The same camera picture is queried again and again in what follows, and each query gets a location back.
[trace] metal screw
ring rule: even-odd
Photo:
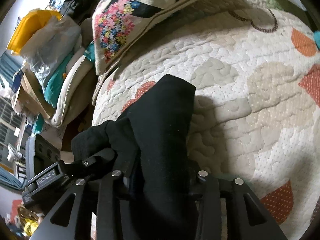
[[[207,171],[199,171],[199,172],[198,172],[198,175],[199,175],[200,177],[206,177],[206,176],[208,176],[208,172],[207,172]]]
[[[78,186],[81,186],[81,185],[83,185],[85,183],[85,180],[84,179],[77,179],[76,180],[76,184],[78,185]]]
[[[243,182],[243,180],[242,180],[241,178],[236,178],[236,179],[235,179],[235,183],[236,183],[237,185],[242,185],[244,182]]]
[[[112,176],[119,177],[121,175],[121,173],[122,173],[121,171],[115,170],[115,171],[112,172]]]

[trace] quilted bedspread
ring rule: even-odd
[[[116,120],[167,73],[185,79],[196,87],[189,158],[217,177],[244,178],[288,239],[299,239],[319,205],[320,54],[310,29],[280,8],[184,8],[100,77],[92,125]]]

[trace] blue curtain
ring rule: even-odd
[[[27,180],[25,179],[24,182],[21,182],[10,172],[0,167],[0,185],[1,184],[15,190],[23,190],[27,184]]]
[[[16,62],[7,52],[4,52],[0,57],[0,73],[12,85],[12,77],[21,68],[21,65]]]

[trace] black cloth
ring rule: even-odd
[[[118,158],[140,150],[143,194],[130,202],[141,239],[193,239],[196,206],[189,201],[186,136],[195,87],[169,74],[113,121],[90,127],[71,141],[75,160],[105,147]]]
[[[83,15],[90,15],[90,8],[95,2],[96,0],[65,0],[60,13],[68,14],[76,23],[79,23],[83,20]]]

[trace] clutter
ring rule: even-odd
[[[96,0],[65,0],[60,12],[80,23],[86,13],[91,14],[90,10],[94,8],[95,2]]]
[[[53,73],[46,89],[44,90],[44,99],[52,105],[53,108],[57,108],[59,95],[64,82],[63,74],[66,72],[66,66],[71,58],[72,53],[69,53]]]
[[[21,49],[20,55],[30,65],[43,90],[54,71],[72,51],[80,33],[80,26],[68,15],[60,21],[52,17]]]
[[[19,55],[21,48],[37,30],[43,28],[47,24],[52,16],[55,16],[58,20],[62,17],[61,14],[56,11],[35,10],[29,12],[23,17],[17,29],[14,31],[7,49],[12,50],[16,55]]]
[[[34,115],[42,114],[45,119],[50,119],[54,114],[53,107],[45,101],[41,86],[31,71],[24,73],[17,95],[14,107],[19,101]]]

